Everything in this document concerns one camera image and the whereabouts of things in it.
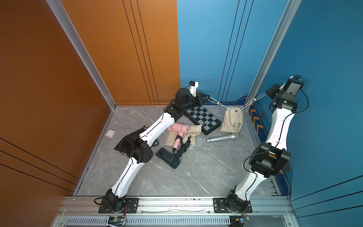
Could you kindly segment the dark green hair dryer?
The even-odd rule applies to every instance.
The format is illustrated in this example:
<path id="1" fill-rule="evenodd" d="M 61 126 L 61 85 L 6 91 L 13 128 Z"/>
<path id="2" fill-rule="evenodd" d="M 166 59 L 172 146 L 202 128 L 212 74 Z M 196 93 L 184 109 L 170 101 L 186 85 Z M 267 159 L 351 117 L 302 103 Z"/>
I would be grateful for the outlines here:
<path id="1" fill-rule="evenodd" d="M 167 151 L 165 148 L 161 148 L 157 153 L 156 156 L 163 160 L 167 165 L 171 168 L 176 169 L 180 164 L 180 157 L 187 151 L 191 144 L 191 138 L 188 137 L 188 140 L 183 143 L 180 149 L 176 153 L 172 153 Z"/>

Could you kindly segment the black cloth bag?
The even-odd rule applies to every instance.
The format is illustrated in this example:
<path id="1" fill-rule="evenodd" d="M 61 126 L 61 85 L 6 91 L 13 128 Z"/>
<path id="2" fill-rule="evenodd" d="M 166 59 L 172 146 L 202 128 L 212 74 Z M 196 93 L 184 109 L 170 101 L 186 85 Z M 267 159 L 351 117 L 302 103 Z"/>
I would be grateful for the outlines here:
<path id="1" fill-rule="evenodd" d="M 132 156 L 136 152 L 140 141 L 141 139 L 138 136 L 129 134 L 115 146 L 114 150 Z"/>

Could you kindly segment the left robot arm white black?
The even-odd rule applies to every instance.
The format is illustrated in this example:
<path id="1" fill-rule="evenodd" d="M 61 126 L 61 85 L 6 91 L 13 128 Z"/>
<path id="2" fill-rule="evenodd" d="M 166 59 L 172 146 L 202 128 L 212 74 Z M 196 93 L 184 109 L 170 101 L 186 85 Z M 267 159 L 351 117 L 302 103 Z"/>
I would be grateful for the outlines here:
<path id="1" fill-rule="evenodd" d="M 168 127 L 176 123 L 186 110 L 203 106 L 209 98 L 209 95 L 199 93 L 193 87 L 180 88 L 155 123 L 125 136 L 116 145 L 114 149 L 126 155 L 129 161 L 117 182 L 101 197 L 102 201 L 94 201 L 99 206 L 99 213 L 126 212 L 125 197 L 139 170 L 152 159 L 154 153 L 151 147 L 154 142 Z"/>

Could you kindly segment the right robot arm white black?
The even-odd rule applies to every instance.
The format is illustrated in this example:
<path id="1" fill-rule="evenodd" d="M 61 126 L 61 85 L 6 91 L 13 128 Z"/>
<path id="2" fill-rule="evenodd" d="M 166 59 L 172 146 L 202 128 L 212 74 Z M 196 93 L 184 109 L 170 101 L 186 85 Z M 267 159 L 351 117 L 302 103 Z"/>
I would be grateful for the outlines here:
<path id="1" fill-rule="evenodd" d="M 272 124 L 264 143 L 261 143 L 245 160 L 249 167 L 244 168 L 248 175 L 229 192 L 226 206 L 230 212 L 243 212 L 250 205 L 250 197 L 256 188 L 270 176 L 275 176 L 287 164 L 291 153 L 287 152 L 286 139 L 289 125 L 297 112 L 295 102 L 303 84 L 285 83 L 267 91 L 273 101 Z"/>

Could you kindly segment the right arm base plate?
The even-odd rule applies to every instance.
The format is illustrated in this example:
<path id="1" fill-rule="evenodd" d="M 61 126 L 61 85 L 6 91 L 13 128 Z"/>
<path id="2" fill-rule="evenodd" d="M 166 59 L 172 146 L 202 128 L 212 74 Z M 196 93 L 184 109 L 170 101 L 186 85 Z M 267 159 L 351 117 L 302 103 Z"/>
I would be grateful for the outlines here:
<path id="1" fill-rule="evenodd" d="M 239 198 L 227 201 L 227 198 L 213 198 L 214 213 L 252 213 L 250 202 Z"/>

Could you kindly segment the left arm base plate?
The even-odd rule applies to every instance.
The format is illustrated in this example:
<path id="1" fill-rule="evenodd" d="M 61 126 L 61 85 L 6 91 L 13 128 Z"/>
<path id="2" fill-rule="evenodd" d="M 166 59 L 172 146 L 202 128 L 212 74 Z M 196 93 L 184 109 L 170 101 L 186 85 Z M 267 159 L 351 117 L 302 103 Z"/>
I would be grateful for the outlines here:
<path id="1" fill-rule="evenodd" d="M 101 214 L 134 214 L 137 212 L 139 198 L 118 199 L 115 205 L 111 206 L 106 198 L 103 198 L 99 205 L 98 213 Z"/>

